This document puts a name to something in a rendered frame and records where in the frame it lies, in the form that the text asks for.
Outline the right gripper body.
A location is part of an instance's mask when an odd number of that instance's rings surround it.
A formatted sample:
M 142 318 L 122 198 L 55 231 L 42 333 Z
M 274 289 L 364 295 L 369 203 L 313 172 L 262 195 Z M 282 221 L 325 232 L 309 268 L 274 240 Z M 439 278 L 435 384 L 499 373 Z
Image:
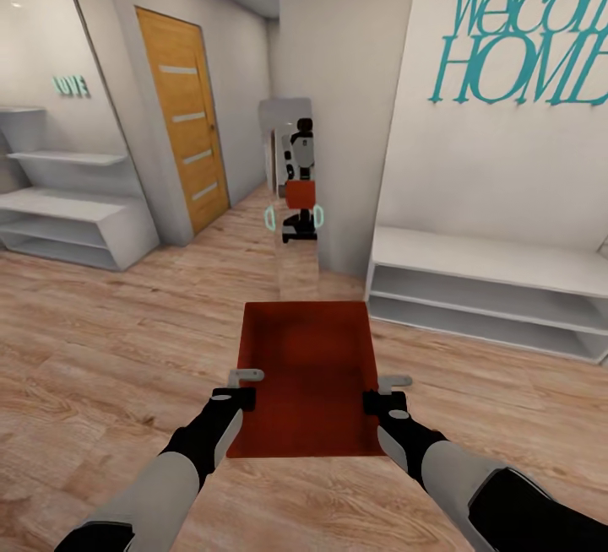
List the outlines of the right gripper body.
M 381 396 L 371 388 L 370 392 L 362 393 L 363 412 L 366 415 L 377 415 L 378 409 L 380 409 L 384 403 L 396 403 L 400 405 L 400 407 L 404 407 L 404 410 L 407 409 L 404 391 L 392 391 L 392 394 Z

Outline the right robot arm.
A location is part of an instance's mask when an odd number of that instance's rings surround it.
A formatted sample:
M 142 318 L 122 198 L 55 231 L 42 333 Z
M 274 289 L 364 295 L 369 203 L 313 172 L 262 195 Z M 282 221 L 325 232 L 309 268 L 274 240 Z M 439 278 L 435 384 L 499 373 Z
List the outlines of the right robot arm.
M 376 415 L 377 439 L 443 509 L 475 552 L 608 552 L 608 526 L 560 501 L 509 463 L 482 457 L 428 430 L 408 413 L 408 375 L 377 376 L 362 393 L 363 412 Z

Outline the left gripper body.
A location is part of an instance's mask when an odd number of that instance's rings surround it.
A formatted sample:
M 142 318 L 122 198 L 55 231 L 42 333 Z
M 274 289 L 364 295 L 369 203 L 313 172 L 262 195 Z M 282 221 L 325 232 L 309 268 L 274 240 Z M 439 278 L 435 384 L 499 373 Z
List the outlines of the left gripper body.
M 242 411 L 253 411 L 256 408 L 256 388 L 241 387 L 240 389 L 227 389 L 227 387 L 216 388 L 212 396 L 217 394 L 235 394 L 241 402 Z

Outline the storage box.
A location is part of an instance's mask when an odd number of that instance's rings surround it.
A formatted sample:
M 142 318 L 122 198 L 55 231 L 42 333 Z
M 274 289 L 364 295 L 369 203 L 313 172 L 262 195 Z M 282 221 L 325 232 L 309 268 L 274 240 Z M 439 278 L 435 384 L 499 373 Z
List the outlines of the storage box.
M 246 302 L 237 369 L 259 369 L 256 408 L 243 411 L 227 458 L 386 456 L 365 301 Z

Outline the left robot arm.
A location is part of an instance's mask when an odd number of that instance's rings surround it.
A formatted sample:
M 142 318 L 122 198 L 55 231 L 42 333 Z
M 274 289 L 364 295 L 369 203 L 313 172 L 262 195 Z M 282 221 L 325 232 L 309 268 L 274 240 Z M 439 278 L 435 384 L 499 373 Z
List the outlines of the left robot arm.
M 90 511 L 54 552 L 171 552 L 203 488 L 241 431 L 243 411 L 256 408 L 259 369 L 229 370 L 227 387 L 212 398 L 169 445 L 110 499 Z

